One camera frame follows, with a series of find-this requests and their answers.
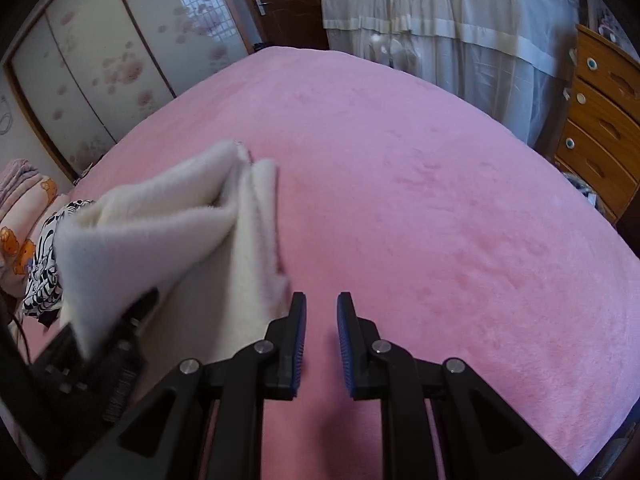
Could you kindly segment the cream fuzzy cardigan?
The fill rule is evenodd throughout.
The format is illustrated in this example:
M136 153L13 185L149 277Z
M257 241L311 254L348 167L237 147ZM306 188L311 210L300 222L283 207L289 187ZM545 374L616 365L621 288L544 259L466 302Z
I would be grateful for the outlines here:
M149 180L113 188L63 219L54 252L63 320L92 358L146 292L148 360L231 356L285 308L278 168L222 141Z

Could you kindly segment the black white patterned folded garment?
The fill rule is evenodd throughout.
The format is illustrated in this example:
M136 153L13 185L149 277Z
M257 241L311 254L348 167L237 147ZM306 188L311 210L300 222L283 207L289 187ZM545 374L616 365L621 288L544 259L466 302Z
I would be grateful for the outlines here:
M44 219L30 260L22 306L24 315L35 318L45 328L60 317L63 289L56 263L54 238L60 222L92 204L92 200L73 200Z

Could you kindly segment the pink bear print quilt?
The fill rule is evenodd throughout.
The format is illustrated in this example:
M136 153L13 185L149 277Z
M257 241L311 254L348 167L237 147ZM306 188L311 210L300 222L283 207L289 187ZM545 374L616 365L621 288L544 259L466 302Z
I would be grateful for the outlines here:
M60 210L67 199L50 177L36 174L22 182L1 205L1 289L8 295L24 297L44 220Z

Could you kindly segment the pink plush bed blanket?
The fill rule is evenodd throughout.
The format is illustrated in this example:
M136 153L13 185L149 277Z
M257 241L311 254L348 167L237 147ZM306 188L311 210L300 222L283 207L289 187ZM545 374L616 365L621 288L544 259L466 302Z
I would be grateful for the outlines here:
M125 136L82 198L222 139L279 169L280 255L308 301L302 386L265 408L267 479L377 479L380 409L345 388L335 301L425 361L465 360L575 470L639 397L639 261L545 159L428 82L272 47Z

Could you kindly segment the lilac folded quilt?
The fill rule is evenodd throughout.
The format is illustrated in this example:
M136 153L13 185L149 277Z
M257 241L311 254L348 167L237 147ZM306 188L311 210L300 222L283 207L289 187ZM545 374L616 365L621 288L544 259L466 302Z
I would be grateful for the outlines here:
M20 184L39 174L38 168L27 159L12 159L1 171L0 205L14 192Z

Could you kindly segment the floral sliding wardrobe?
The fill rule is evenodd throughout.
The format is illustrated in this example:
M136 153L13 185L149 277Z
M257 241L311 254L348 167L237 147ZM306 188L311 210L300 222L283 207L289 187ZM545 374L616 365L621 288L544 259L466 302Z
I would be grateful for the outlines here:
M43 139L78 176L247 53L230 0L49 0L17 41L9 73Z

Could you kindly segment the wooden drawer cabinet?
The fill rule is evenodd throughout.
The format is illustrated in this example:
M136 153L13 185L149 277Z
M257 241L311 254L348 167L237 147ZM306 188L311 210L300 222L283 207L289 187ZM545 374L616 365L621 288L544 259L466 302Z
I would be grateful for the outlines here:
M639 63L582 25L570 58L574 77L553 163L582 178L615 224L639 191Z

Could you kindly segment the beige lace covered furniture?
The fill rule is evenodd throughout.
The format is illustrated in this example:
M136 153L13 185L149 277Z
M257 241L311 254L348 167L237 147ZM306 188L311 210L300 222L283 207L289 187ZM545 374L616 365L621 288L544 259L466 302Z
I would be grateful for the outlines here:
M534 146L570 81L580 0L322 0L331 49L458 96Z

